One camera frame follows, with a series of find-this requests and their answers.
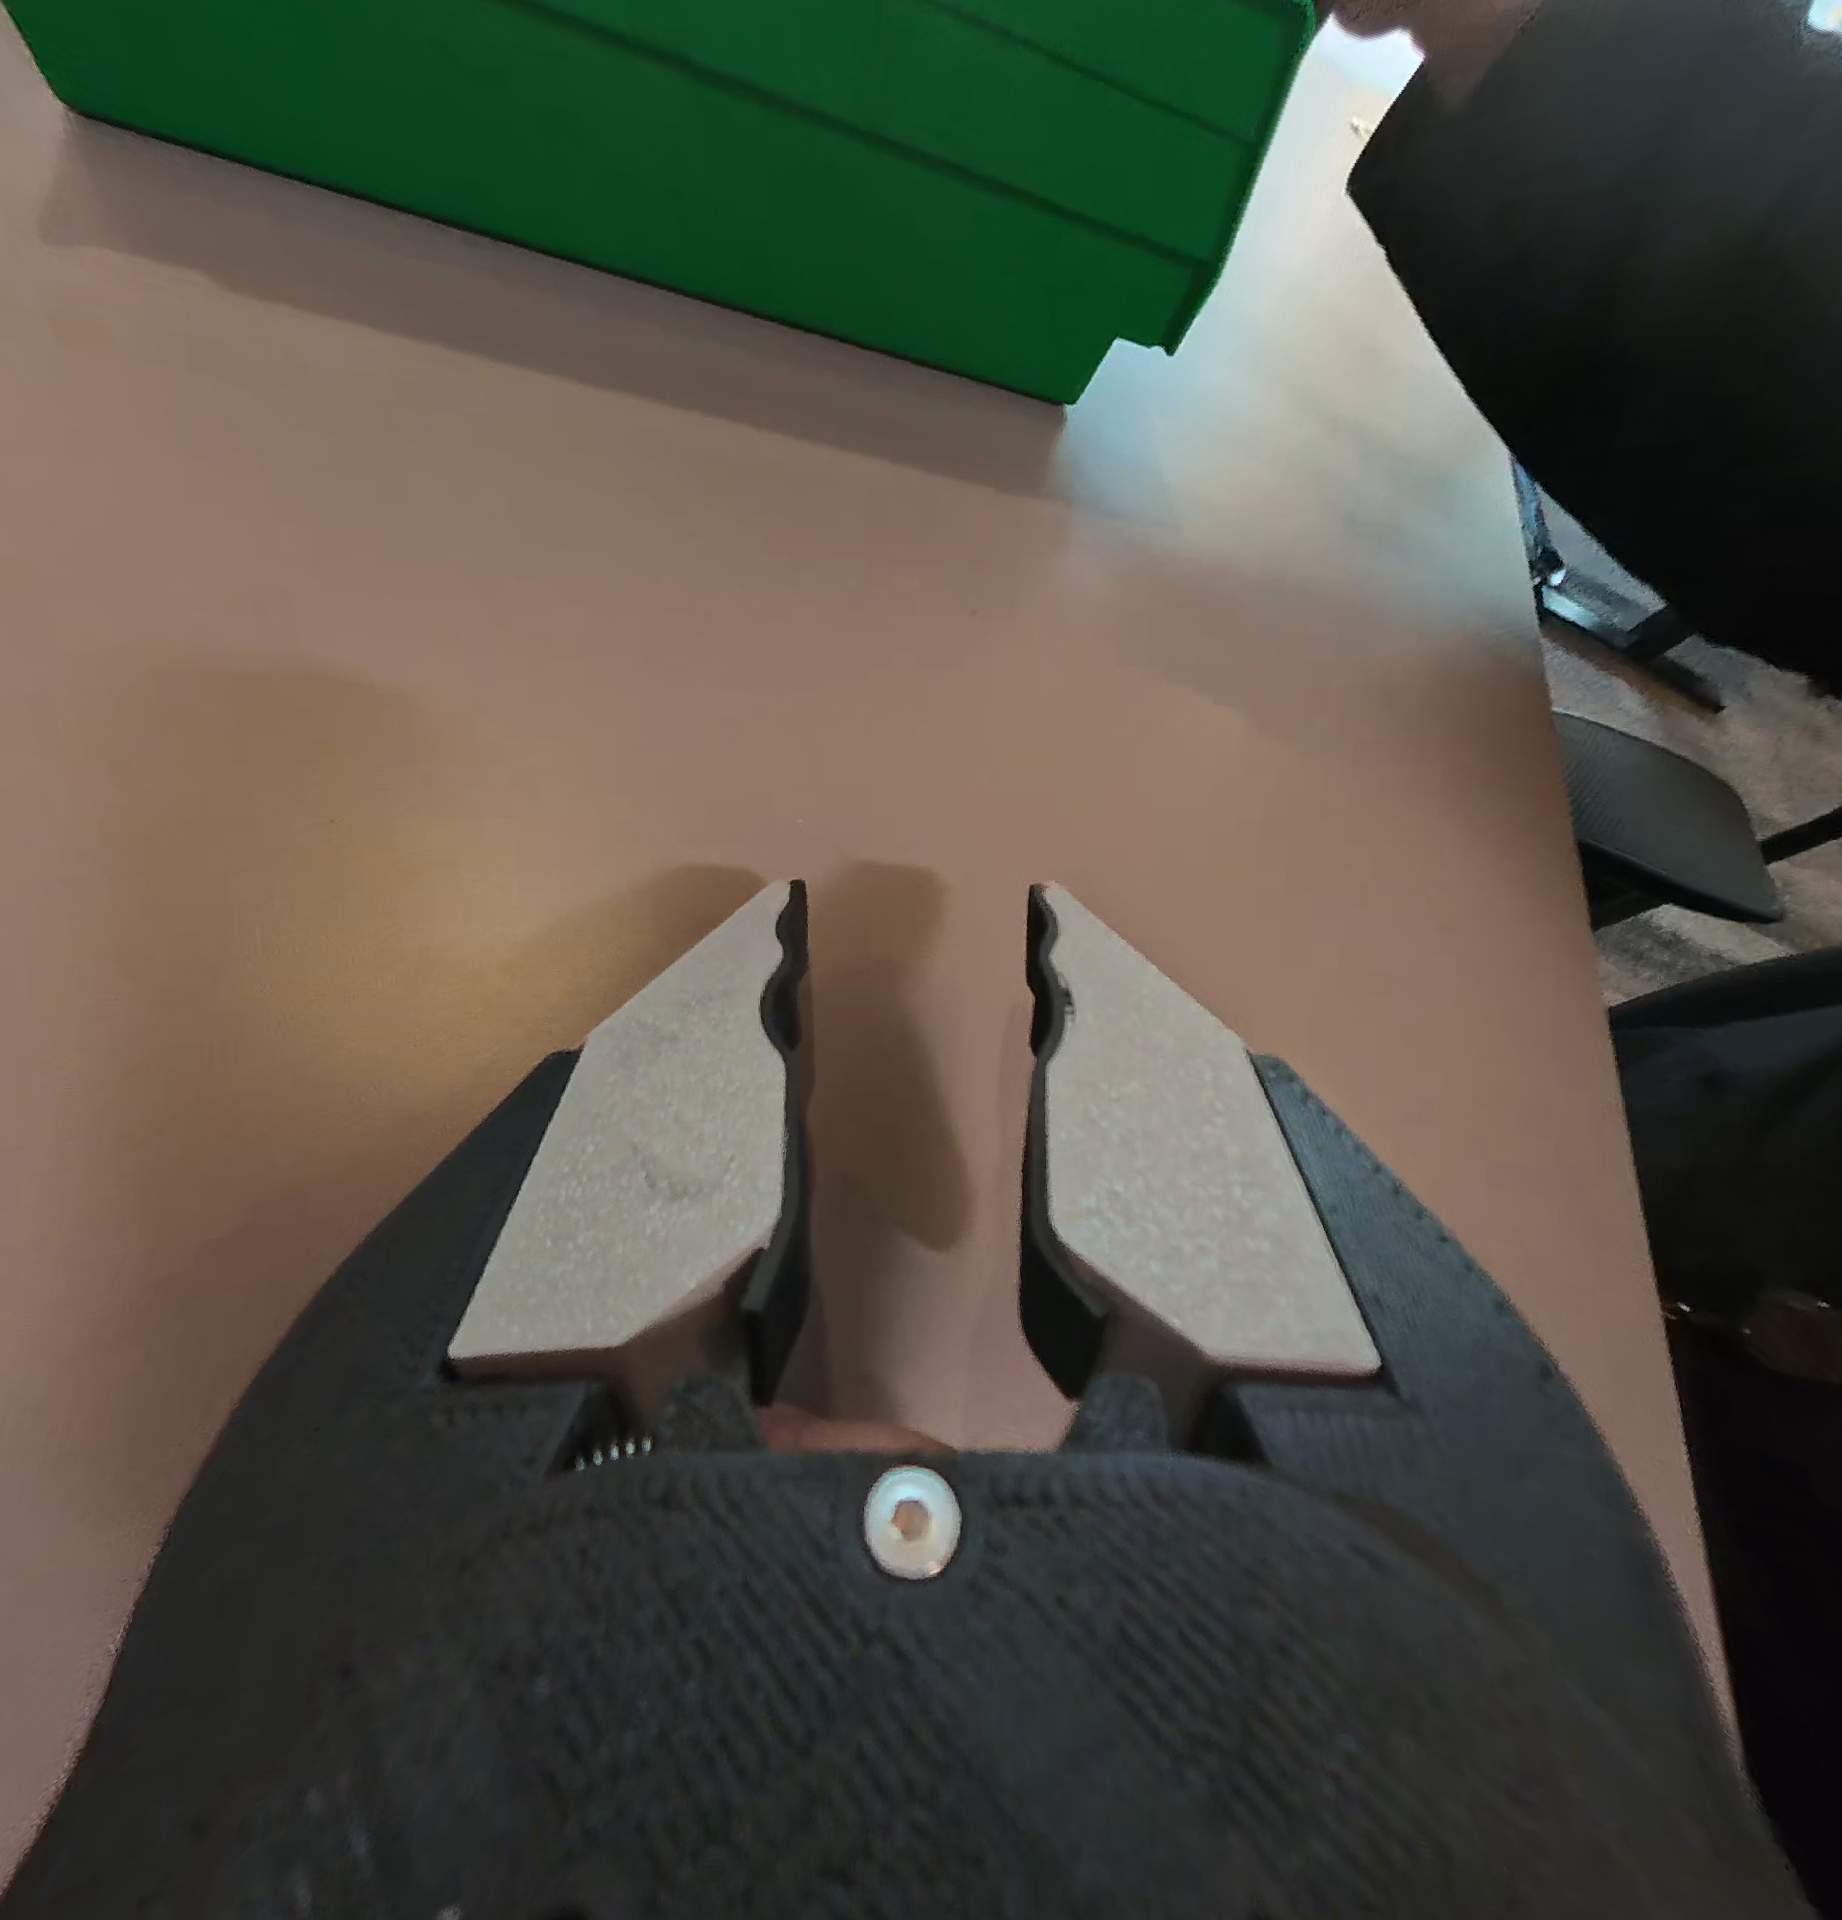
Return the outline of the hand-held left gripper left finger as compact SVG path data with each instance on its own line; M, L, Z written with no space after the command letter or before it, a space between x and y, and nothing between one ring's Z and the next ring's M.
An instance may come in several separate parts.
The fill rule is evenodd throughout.
M763 885L585 1037L449 1344L460 1377L776 1398L814 1295L808 890Z

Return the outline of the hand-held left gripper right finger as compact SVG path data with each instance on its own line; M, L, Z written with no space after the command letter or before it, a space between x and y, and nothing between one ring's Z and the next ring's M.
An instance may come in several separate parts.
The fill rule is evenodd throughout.
M1052 1387L1146 1380L1188 1445L1233 1381L1379 1380L1244 1037L1067 885L1030 888L1025 971L1022 1328Z

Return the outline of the person's right forearm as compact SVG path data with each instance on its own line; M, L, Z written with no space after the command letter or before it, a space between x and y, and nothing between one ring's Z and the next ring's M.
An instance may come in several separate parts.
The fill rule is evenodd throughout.
M1704 640L1842 701L1842 38L1543 2L1349 195L1511 457Z

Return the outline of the person's right hand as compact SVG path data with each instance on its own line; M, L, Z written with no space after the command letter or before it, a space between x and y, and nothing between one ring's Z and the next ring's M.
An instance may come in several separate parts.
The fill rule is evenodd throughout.
M1422 53L1429 90L1462 103L1539 15L1543 2L1318 2L1318 17L1345 34L1375 39L1407 36Z

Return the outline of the black office chair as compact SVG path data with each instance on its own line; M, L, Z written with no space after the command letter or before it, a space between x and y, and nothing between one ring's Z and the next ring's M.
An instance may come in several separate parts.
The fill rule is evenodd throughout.
M1619 566L1525 467L1511 460L1510 470L1536 614L1607 665L1637 669L1652 690L1721 712L1712 677L1676 658L1694 625ZM1554 730L1597 932L1663 907L1774 926L1785 918L1775 863L1842 840L1842 805L1759 835L1743 797L1673 747L1582 712L1557 711Z

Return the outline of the green plastic bin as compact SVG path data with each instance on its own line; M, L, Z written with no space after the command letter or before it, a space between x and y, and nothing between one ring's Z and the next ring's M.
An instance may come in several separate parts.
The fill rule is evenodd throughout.
M1052 405L1175 349L1299 2L15 2L57 99Z

